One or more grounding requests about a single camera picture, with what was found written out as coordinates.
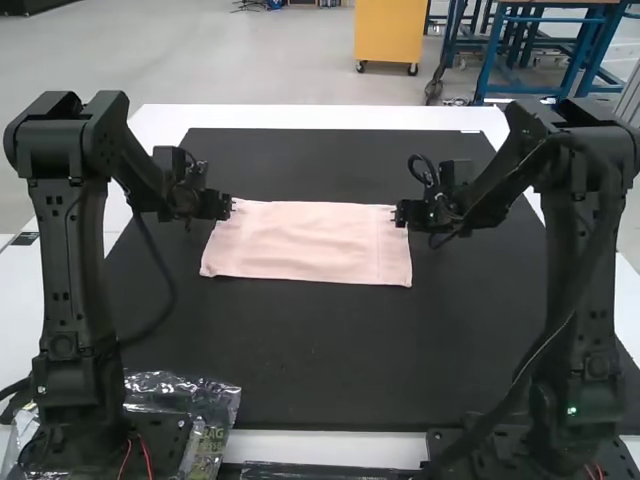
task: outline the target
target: white table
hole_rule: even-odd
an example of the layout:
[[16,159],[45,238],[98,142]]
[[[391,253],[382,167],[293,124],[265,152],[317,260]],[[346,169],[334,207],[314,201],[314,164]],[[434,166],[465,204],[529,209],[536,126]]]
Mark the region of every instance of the white table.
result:
[[[178,145],[190,128],[481,131],[496,150],[509,132],[502,112],[495,107],[144,105],[129,125],[149,153],[154,145]],[[538,196],[532,190],[525,195],[542,219]],[[112,182],[105,212],[106,253],[130,218],[123,192]],[[23,231],[37,228],[34,219]],[[622,255],[618,254],[617,260],[616,331],[636,360],[640,358],[640,327],[636,321],[640,276]],[[2,251],[0,318],[5,334],[0,348],[0,386],[24,377],[30,370],[31,358],[37,354],[44,315],[41,282],[39,241]],[[0,427],[0,452],[4,451],[8,431],[8,427]],[[427,459],[424,437],[422,433],[236,430],[229,440],[225,460],[415,469]],[[640,438],[624,440],[640,463]]]

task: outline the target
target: pink cloth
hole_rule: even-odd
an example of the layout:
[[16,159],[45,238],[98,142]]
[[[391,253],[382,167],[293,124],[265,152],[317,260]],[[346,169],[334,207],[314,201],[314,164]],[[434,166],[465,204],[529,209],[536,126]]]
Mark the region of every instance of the pink cloth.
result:
[[200,275],[411,286],[406,229],[394,207],[235,199],[202,255]]

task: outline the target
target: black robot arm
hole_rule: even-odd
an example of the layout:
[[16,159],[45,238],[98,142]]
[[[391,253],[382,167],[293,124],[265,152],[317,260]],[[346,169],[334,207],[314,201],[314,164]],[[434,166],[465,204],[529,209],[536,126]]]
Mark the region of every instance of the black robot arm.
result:
[[231,210],[228,195],[205,188],[205,162],[176,147],[149,157],[127,126],[128,108],[122,92],[100,92],[87,105],[72,92],[47,92],[4,134],[41,235],[44,324],[33,398],[43,428],[60,442],[81,437],[74,447],[88,450],[92,429],[104,433],[92,436],[95,448],[122,441],[114,431],[123,424],[123,371],[103,274],[108,182],[123,187],[134,215],[225,220]]
[[553,110],[511,103],[505,114],[509,137],[480,175],[469,162],[443,162],[424,182],[424,198],[403,200],[396,211],[397,226],[448,240],[499,225],[533,186],[547,231],[545,329],[503,401],[434,458],[431,469],[442,473],[469,455],[529,387],[528,457],[564,478],[613,437],[623,413],[613,319],[616,236],[626,191],[640,169],[640,135],[576,100]]

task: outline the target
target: concrete floor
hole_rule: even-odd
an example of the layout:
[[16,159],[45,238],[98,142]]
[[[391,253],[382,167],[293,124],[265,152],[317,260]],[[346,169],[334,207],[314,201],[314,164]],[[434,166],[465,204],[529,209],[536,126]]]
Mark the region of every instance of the concrete floor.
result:
[[[446,5],[436,2],[432,12]],[[84,0],[31,18],[0,17],[0,125],[44,90],[83,99],[124,90],[131,113],[145,103],[420,105],[438,63],[441,38],[429,36],[417,77],[382,65],[359,75],[353,9],[231,9],[231,0]],[[640,56],[637,25],[623,22],[607,56],[622,77]],[[473,96],[478,71],[473,63],[449,71],[443,96]],[[543,65],[529,77],[561,74]],[[31,216],[24,182],[0,158],[0,234]],[[640,189],[630,195],[620,246],[640,270]]]

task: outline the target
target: black rubber mat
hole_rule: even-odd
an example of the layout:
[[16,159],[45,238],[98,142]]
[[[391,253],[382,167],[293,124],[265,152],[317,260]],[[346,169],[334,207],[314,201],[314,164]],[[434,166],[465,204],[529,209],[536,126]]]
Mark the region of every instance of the black rubber mat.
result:
[[[419,198],[414,152],[435,161],[493,149],[478,133],[191,130],[182,145],[210,162],[209,184],[253,200],[395,204]],[[146,217],[179,285],[169,323],[125,363],[193,372],[243,388],[237,428],[424,431],[483,412],[505,393],[545,312],[545,240],[524,198],[500,228],[442,250],[410,235],[413,287],[205,279],[211,223]],[[166,286],[133,225],[107,261],[115,322],[149,321]],[[628,413],[640,433],[640,372],[626,352]]]

